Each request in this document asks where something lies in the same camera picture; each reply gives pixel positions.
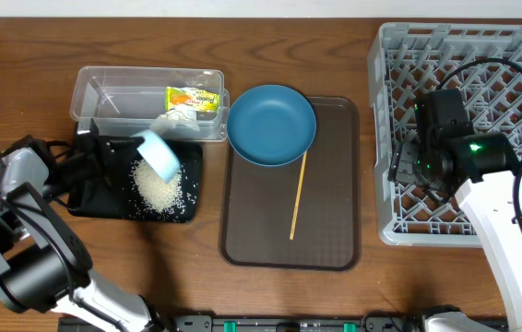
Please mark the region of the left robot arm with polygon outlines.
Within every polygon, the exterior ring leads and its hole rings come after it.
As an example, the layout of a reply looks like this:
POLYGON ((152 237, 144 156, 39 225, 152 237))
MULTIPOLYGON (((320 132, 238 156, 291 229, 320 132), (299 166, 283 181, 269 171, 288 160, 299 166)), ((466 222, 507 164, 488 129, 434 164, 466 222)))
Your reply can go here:
POLYGON ((94 270, 87 247, 50 204, 93 180, 118 184, 132 157, 159 168, 168 146, 150 130, 103 136, 95 123, 55 155, 59 144, 24 136, 0 152, 0 302, 18 314, 74 316, 101 331, 166 330, 142 296, 94 270))

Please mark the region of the light blue small bowl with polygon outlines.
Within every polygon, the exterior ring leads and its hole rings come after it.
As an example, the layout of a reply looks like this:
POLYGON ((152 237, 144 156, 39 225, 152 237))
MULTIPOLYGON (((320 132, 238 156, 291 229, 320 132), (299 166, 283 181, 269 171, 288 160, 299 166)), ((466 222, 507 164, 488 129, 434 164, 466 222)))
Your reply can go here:
POLYGON ((133 137, 143 139, 143 142, 137 147, 140 156, 162 181, 170 182, 181 167, 180 161, 170 147, 157 133, 151 130, 141 131, 134 134, 133 137))

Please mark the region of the yellow green snack wrapper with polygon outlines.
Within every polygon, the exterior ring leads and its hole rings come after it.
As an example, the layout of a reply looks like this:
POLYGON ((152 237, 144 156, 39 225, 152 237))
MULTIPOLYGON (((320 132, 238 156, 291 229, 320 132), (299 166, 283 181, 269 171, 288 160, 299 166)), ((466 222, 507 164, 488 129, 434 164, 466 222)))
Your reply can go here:
POLYGON ((165 90, 165 110, 187 106, 196 112, 215 112, 219 106, 219 94, 197 88, 167 87, 165 90))

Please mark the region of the white rice pile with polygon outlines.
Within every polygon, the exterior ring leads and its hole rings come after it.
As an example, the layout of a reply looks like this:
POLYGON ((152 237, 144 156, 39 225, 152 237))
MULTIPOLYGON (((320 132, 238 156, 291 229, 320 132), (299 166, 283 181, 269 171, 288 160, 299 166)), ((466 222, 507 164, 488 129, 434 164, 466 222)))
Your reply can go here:
POLYGON ((165 183, 145 160, 135 160, 129 179, 140 218, 186 223, 195 216, 199 184, 190 177, 186 164, 165 183))

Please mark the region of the wooden chopstick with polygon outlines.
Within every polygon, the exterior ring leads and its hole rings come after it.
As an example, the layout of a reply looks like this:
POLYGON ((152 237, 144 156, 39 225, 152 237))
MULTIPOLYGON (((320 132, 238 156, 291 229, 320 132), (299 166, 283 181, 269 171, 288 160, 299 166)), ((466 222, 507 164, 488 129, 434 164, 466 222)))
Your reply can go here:
POLYGON ((307 161, 307 151, 303 153, 302 157, 302 163, 301 163, 301 169, 299 173, 299 180, 297 185, 297 191, 296 191, 296 197, 294 202, 294 209, 292 213, 292 219, 291 219, 291 230, 290 230, 290 241, 294 240, 296 227, 297 227, 297 220, 299 215, 299 208, 300 208, 300 201, 302 196, 302 190, 303 190, 303 181, 304 181, 304 175, 305 175, 305 167, 306 167, 306 161, 307 161))

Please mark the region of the dark blue bowl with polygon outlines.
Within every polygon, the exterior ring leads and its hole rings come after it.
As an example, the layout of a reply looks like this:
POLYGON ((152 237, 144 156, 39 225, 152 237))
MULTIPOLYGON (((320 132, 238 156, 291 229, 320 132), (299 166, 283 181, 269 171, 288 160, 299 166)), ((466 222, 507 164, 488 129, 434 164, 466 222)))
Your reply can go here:
POLYGON ((253 164, 278 167, 300 158, 314 142, 317 121, 309 100, 282 85, 251 88, 232 104, 227 135, 253 164))

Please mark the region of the white tissue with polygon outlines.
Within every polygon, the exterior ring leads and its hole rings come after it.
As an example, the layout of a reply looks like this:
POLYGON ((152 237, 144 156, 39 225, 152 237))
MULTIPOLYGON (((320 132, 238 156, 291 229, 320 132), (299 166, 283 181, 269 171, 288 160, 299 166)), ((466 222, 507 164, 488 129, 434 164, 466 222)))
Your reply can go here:
POLYGON ((188 106, 177 106, 157 117, 149 126, 149 129, 161 135, 165 132, 179 129, 199 131, 200 128, 196 116, 197 113, 194 109, 188 106))

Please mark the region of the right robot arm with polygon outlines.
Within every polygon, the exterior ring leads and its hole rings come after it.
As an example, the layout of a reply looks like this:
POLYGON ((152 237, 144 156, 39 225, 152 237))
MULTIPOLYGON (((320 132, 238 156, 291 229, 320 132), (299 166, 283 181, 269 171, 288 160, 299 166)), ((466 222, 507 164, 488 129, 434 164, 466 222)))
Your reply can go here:
POLYGON ((478 236, 504 302, 522 331, 522 160, 501 132, 476 133, 458 89, 414 101, 417 143, 396 151, 389 181, 453 197, 478 236))

